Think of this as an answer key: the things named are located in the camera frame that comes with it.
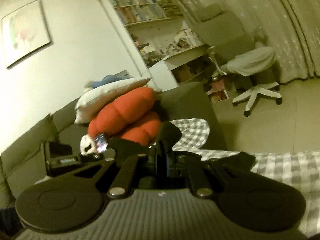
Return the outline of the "black garment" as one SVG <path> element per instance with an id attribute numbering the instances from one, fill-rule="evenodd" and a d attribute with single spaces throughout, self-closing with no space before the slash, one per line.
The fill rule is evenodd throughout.
<path id="1" fill-rule="evenodd" d="M 118 165 L 123 165 L 129 156 L 145 153 L 157 176 L 168 178 L 170 168 L 175 168 L 179 155 L 188 155 L 201 161 L 200 153 L 209 137 L 208 123 L 203 119 L 179 119 L 164 122 L 154 144 L 143 146 L 139 142 L 124 138 L 112 138 L 108 146 L 115 150 Z"/>

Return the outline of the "dark green sofa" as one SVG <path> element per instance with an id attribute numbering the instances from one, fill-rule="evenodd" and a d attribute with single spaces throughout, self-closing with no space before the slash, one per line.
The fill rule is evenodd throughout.
<path id="1" fill-rule="evenodd" d="M 73 153 L 80 152 L 80 140 L 86 134 L 87 126 L 75 124 L 75 105 L 72 101 L 54 114 L 48 114 L 1 153 L 1 208 L 12 206 L 22 191 L 46 175 L 41 151 L 43 141 L 70 145 Z M 154 109 L 162 120 L 206 120 L 210 134 L 202 148 L 227 149 L 212 103 L 199 82 L 159 94 Z"/>

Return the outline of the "black smartphone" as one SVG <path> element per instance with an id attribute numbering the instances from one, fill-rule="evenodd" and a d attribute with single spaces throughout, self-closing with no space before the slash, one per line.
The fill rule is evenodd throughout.
<path id="1" fill-rule="evenodd" d="M 97 135 L 94 142 L 98 153 L 104 153 L 107 150 L 108 142 L 104 133 Z"/>

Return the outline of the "cream white pillow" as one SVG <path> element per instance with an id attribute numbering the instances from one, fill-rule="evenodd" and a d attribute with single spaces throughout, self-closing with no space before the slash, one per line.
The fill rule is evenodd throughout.
<path id="1" fill-rule="evenodd" d="M 76 103 L 74 123 L 90 123 L 108 103 L 133 89 L 143 87 L 149 81 L 149 77 L 133 77 L 87 91 Z"/>

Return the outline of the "orange flower cushion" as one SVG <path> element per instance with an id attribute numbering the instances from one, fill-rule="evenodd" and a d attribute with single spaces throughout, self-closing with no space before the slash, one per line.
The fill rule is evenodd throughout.
<path id="1" fill-rule="evenodd" d="M 161 126 L 159 115 L 152 110 L 157 99 L 149 87 L 139 87 L 107 104 L 89 123 L 88 135 L 94 139 L 103 134 L 107 139 L 120 138 L 149 146 Z"/>

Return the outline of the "grey white checkered quilt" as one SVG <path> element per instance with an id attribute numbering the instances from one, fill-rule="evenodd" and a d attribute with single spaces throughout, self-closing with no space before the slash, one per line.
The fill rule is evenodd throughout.
<path id="1" fill-rule="evenodd" d="M 175 150 L 185 150 L 201 155 L 202 160 L 222 159 L 229 165 L 266 176 L 298 189 L 306 200 L 306 212 L 299 229 L 310 239 L 319 239 L 319 151 L 298 153 L 257 153 L 203 150 L 209 141 L 210 127 L 199 118 L 179 119 L 172 124 L 182 137 Z"/>

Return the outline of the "grey white office chair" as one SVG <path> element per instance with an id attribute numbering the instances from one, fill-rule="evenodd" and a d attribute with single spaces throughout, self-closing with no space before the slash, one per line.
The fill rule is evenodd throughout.
<path id="1" fill-rule="evenodd" d="M 235 13 L 223 10 L 214 3 L 196 10 L 192 25 L 195 33 L 208 46 L 207 54 L 216 66 L 214 76 L 236 74 L 250 78 L 252 87 L 232 100 L 233 106 L 247 101 L 245 117 L 250 116 L 259 95 L 273 98 L 277 105 L 282 104 L 279 83 L 258 84 L 254 79 L 255 74 L 274 65 L 276 52 L 263 44 L 256 45 Z"/>

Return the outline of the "white desk with shelves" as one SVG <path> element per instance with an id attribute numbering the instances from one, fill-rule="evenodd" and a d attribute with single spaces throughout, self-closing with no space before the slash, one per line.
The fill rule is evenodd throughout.
<path id="1" fill-rule="evenodd" d="M 99 0 L 140 75 L 161 92 L 207 83 L 213 65 L 206 45 L 172 0 Z"/>

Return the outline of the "grey star curtain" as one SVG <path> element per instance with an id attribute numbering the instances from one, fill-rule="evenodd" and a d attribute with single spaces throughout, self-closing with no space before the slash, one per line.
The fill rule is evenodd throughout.
<path id="1" fill-rule="evenodd" d="M 195 22 L 212 4 L 236 14 L 247 32 L 276 50 L 279 81 L 319 76 L 319 0 L 174 0 Z"/>

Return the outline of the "framed wall picture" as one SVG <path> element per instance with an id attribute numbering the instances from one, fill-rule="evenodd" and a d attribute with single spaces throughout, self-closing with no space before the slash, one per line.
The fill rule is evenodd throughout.
<path id="1" fill-rule="evenodd" d="M 52 44 L 42 0 L 34 0 L 1 18 L 3 66 L 12 68 Z"/>

